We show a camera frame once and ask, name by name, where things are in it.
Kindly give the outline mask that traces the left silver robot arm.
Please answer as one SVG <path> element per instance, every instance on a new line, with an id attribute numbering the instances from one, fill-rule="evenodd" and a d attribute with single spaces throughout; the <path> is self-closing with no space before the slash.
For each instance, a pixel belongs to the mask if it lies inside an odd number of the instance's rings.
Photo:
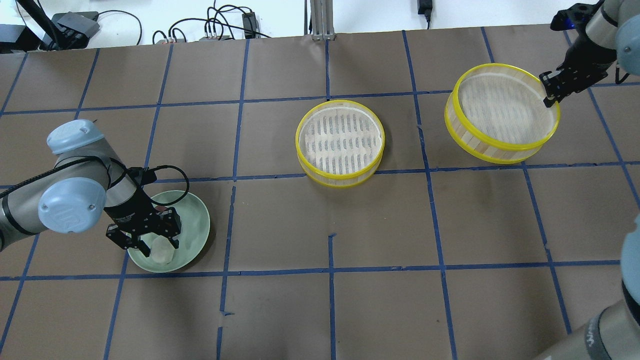
<path id="1" fill-rule="evenodd" d="M 150 256 L 142 240 L 146 234 L 179 248 L 182 223 L 175 203 L 156 202 L 143 189 L 157 180 L 155 168 L 125 166 L 90 120 L 67 121 L 46 143 L 57 156 L 54 168 L 1 194 L 2 249 L 48 230 L 85 232 L 102 214 L 112 219 L 105 234 L 119 248 Z"/>

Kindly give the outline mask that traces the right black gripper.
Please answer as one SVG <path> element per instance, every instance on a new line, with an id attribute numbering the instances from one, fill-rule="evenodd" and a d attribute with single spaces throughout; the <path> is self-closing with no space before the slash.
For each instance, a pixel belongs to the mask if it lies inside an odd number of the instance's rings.
<path id="1" fill-rule="evenodd" d="M 608 76 L 608 70 L 617 61 L 617 32 L 606 32 L 603 38 L 605 45 L 602 46 L 594 41 L 602 39 L 598 34 L 576 30 L 577 37 L 566 51 L 562 64 L 553 71 L 544 71 L 539 75 L 545 91 L 542 102 L 547 109 Z"/>

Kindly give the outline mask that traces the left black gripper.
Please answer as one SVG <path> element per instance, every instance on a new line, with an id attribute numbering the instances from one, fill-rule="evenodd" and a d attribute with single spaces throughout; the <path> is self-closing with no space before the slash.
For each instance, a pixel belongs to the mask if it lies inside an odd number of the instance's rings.
<path id="1" fill-rule="evenodd" d="M 107 226 L 105 236 L 119 248 L 137 249 L 148 258 L 151 249 L 142 239 L 146 234 L 165 237 L 174 249 L 179 248 L 182 221 L 178 211 L 173 206 L 155 206 L 140 188 L 124 203 L 105 207 L 104 211 L 113 221 Z"/>

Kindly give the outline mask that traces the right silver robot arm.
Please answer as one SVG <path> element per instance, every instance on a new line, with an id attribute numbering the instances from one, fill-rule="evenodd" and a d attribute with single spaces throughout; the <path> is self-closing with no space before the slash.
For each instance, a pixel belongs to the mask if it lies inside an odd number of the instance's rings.
<path id="1" fill-rule="evenodd" d="M 573 93 L 580 93 L 608 76 L 608 70 L 624 70 L 619 85 L 640 73 L 640 3 L 637 0 L 599 0 L 576 3 L 559 10 L 551 19 L 556 32 L 576 30 L 577 37 L 564 60 L 553 71 L 540 73 L 547 108 Z"/>

